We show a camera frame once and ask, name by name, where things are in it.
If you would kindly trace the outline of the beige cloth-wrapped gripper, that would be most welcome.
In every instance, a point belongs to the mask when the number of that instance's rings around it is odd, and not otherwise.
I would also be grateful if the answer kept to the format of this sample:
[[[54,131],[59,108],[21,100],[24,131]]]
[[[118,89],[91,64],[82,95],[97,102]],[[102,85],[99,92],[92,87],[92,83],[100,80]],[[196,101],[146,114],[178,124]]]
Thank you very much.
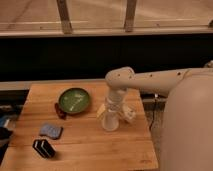
[[[97,118],[100,119],[104,112],[105,108],[108,113],[121,113],[123,106],[122,97],[109,97],[105,98],[105,105],[102,104],[97,111]],[[123,106],[123,117],[127,122],[133,122],[136,118],[136,113],[128,106]]]

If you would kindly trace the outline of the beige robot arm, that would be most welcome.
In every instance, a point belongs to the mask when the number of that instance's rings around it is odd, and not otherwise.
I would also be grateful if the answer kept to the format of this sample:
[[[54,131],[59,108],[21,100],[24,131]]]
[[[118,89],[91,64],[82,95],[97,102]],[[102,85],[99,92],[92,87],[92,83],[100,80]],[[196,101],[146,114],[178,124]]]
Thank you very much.
[[[201,68],[136,73],[109,71],[108,94],[99,108],[102,127],[115,131],[119,120],[136,113],[125,105],[129,89],[167,98],[163,117],[160,171],[213,171],[213,60]]]

